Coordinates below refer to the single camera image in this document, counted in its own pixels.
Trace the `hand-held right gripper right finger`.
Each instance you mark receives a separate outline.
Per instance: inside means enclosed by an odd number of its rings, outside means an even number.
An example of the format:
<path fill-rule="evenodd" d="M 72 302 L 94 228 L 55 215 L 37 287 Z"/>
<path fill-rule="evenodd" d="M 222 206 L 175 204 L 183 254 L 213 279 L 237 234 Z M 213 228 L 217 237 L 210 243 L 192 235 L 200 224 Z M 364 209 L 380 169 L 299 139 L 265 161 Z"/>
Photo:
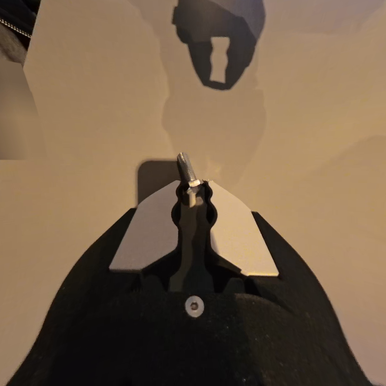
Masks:
<path fill-rule="evenodd" d="M 250 208 L 214 181 L 208 181 L 216 220 L 212 250 L 244 276 L 278 276 L 278 269 Z"/>

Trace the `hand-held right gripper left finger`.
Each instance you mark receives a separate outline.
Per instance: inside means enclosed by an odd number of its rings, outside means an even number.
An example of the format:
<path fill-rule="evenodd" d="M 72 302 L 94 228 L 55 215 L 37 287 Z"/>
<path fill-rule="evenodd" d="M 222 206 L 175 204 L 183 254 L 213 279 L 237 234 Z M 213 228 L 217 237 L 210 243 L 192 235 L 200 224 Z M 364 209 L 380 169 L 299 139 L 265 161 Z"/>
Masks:
<path fill-rule="evenodd" d="M 173 222 L 172 209 L 178 201 L 180 183 L 175 180 L 138 204 L 110 271 L 140 272 L 177 248 L 178 227 Z"/>

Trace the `steel hex bolt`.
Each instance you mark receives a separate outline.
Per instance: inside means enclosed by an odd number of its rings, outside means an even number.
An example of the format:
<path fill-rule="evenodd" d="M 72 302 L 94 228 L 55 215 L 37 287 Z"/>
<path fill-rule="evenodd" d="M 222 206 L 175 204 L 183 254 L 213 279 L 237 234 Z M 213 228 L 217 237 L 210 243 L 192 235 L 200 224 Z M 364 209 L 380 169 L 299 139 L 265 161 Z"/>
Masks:
<path fill-rule="evenodd" d="M 193 166 L 186 152 L 177 155 L 177 164 L 181 174 L 182 182 L 186 188 L 186 193 L 196 195 L 201 187 L 201 181 L 196 177 Z"/>

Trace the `navy zip jacket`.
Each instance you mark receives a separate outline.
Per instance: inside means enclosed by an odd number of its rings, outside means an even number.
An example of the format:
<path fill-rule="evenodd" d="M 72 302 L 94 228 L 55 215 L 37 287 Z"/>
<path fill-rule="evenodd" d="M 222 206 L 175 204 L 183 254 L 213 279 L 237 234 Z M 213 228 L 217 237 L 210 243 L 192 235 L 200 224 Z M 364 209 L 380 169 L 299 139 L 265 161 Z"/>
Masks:
<path fill-rule="evenodd" d="M 1 0 L 1 24 L 30 39 L 40 4 L 40 0 Z"/>

